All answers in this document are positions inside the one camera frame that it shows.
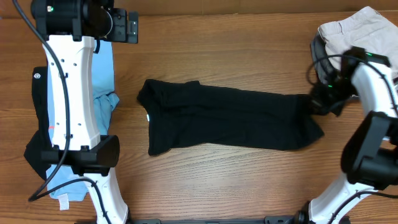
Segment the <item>black t-shirt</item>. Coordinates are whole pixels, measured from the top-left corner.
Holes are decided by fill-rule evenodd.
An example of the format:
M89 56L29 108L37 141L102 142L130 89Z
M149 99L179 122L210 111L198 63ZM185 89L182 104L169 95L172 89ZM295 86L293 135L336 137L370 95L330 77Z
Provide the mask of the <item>black t-shirt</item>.
M293 151L324 135L308 95L146 80L137 100L149 117L151 156L203 143Z

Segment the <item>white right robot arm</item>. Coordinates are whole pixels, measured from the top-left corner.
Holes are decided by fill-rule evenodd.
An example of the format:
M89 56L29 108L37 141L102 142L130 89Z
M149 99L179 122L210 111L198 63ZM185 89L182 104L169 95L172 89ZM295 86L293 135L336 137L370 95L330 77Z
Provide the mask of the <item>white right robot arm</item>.
M318 115L341 113L358 96L365 118L341 155L341 174L317 198L307 202L289 223L349 223L347 213L369 195L385 197L397 185L397 92L388 57L352 47L339 55L341 68L326 84L311 89L311 109Z

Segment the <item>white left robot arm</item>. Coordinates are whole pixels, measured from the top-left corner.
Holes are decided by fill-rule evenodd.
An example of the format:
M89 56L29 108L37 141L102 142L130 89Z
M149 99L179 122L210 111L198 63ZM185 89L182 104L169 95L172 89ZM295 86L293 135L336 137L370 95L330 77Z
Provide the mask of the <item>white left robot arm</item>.
M55 129L44 162L68 166L83 182L97 223L131 223L115 167L120 144L102 135L95 120L91 68L98 42L137 42L138 14L112 1L48 1L31 4L35 34L44 45L51 73Z

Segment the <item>folded grey garment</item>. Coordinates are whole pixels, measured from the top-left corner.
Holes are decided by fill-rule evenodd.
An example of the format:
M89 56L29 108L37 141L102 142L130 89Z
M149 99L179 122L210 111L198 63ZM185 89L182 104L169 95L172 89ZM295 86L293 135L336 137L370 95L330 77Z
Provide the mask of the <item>folded grey garment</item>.
M314 69L318 76L317 83L320 82L320 84L316 86L315 90L311 91L311 96L312 102L319 105L322 103L322 90L328 90L329 85L333 85L340 74L340 71L332 65L330 59L326 58L322 60L323 57L328 55L325 46L325 41L317 32L310 43L310 50L312 60L315 62Z

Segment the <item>light blue printed t-shirt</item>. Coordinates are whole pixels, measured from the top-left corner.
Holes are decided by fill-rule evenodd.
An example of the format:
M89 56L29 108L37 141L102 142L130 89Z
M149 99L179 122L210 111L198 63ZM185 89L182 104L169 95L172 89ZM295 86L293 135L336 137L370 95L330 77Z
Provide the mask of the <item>light blue printed t-shirt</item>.
M49 117L49 138L52 143L54 132L54 106L52 93L52 79L50 69L47 69L47 108ZM92 85L93 85L93 104L96 124L100 135L107 135L109 125L111 123L111 115L119 103L119 97L114 92L114 63L113 63L113 48L110 42L103 40L99 43L99 52L93 54L93 64L91 69ZM55 177L47 185L47 190L68 182L70 180L78 179L78 175L73 174L69 166L61 166ZM88 190L85 183L77 182L74 184L62 187L49 196L52 199L58 200L60 210L68 210L69 202L81 202L84 200Z

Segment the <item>folded beige shorts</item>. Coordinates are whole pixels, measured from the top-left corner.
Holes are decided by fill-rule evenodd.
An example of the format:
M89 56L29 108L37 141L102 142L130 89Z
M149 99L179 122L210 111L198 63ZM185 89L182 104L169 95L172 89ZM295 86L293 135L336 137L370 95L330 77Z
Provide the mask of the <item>folded beige shorts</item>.
M397 26L373 8L366 6L346 19L322 24L318 32L328 55L361 47L388 57L392 78L397 78Z

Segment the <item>brown cardboard back panel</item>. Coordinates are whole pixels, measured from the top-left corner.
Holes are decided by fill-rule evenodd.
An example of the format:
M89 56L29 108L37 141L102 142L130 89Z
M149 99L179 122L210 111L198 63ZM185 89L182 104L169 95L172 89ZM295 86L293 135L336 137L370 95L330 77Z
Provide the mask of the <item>brown cardboard back panel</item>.
M271 14L397 9L397 0L115 0L114 6L143 16Z

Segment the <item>black garment under blue shirt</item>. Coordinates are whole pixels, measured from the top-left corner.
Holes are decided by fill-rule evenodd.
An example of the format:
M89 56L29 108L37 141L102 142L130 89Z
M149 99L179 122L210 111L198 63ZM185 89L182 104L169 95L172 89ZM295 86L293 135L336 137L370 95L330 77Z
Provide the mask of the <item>black garment under blue shirt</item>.
M32 101L37 117L37 127L35 134L26 145L24 157L31 168L43 180L47 179L46 171L50 168L41 159L41 152L51 148L49 137L49 114L47 107L47 67L35 67L32 71Z

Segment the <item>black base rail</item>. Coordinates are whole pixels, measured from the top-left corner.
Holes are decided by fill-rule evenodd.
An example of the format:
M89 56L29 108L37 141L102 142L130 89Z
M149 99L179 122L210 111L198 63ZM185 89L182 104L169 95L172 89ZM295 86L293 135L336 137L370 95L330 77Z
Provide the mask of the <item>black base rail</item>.
M265 218L212 219L212 220L133 220L133 224L291 224L294 216L266 216Z

